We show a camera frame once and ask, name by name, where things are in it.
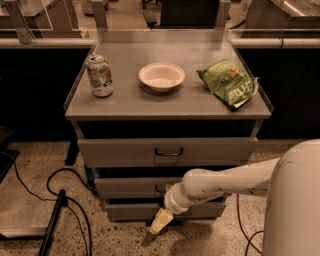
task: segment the gray cabinet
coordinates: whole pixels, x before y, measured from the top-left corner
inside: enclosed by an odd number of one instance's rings
[[[214,30],[108,31],[94,52],[111,64],[114,93],[93,96],[82,69],[66,117],[110,220],[152,220],[167,187],[189,169],[218,170],[248,160],[262,121],[271,115],[262,91],[230,112],[196,74],[222,58],[243,67],[226,37]],[[155,93],[139,82],[140,68],[156,61],[184,69],[186,78],[177,90]],[[176,219],[217,218],[227,196]]]

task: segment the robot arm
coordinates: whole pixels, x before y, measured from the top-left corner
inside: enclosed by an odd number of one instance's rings
[[[192,169],[181,183],[166,193],[165,207],[181,214],[189,207],[218,198],[223,193],[267,196],[272,172],[279,158],[224,171]]]
[[[320,230],[320,140],[300,143],[280,159],[213,172],[190,170],[165,195],[150,232],[189,207],[223,192],[267,196],[263,255],[317,256]]]

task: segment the aluminum can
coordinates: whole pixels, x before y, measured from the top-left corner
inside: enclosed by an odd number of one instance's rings
[[[93,95],[106,97],[113,93],[110,65],[98,54],[91,54],[86,60],[87,74]]]

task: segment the snack bag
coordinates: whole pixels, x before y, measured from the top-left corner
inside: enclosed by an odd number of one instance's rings
[[[257,78],[252,81],[236,64],[222,60],[203,70],[197,70],[212,94],[221,99],[231,111],[236,111],[257,89]]]

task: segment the drawer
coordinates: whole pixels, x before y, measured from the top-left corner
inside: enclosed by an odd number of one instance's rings
[[[225,202],[203,203],[190,207],[183,214],[175,215],[175,220],[216,219],[222,215],[225,207]],[[159,208],[159,204],[108,204],[105,206],[110,221],[153,220]]]
[[[181,178],[106,178],[95,179],[99,197],[109,198],[159,198],[167,184],[180,182]]]
[[[239,165],[258,140],[245,138],[80,139],[89,168]]]

